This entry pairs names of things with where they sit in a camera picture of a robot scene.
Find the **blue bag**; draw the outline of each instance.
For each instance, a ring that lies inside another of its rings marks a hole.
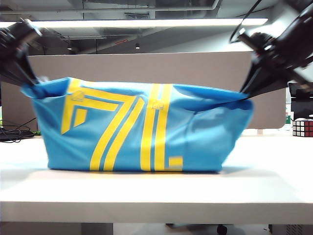
[[[66,77],[22,91],[52,169],[219,171],[253,113],[246,94],[191,85]]]

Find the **fluorescent light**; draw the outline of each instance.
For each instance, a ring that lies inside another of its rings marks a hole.
[[[236,26],[242,19],[187,19],[187,20],[103,20],[103,21],[36,21],[40,28],[151,28],[151,27],[195,27],[195,26]],[[268,19],[246,19],[243,25],[263,25]],[[8,27],[14,22],[0,22]]]

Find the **desk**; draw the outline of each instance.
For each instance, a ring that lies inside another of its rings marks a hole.
[[[219,174],[49,170],[41,138],[0,143],[1,219],[313,224],[312,138],[245,134]]]

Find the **green object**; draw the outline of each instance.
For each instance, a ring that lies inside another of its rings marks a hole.
[[[286,116],[286,124],[291,124],[291,116],[290,115]]]
[[[41,136],[40,131],[33,131],[33,133],[35,134],[35,136]]]

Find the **gray partition panel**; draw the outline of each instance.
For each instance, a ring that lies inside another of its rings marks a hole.
[[[238,91],[250,67],[250,52],[30,56],[38,76],[87,81],[183,83]],[[253,98],[249,128],[280,128],[285,122],[285,89]],[[2,83],[3,118],[25,123],[35,117],[19,87]]]

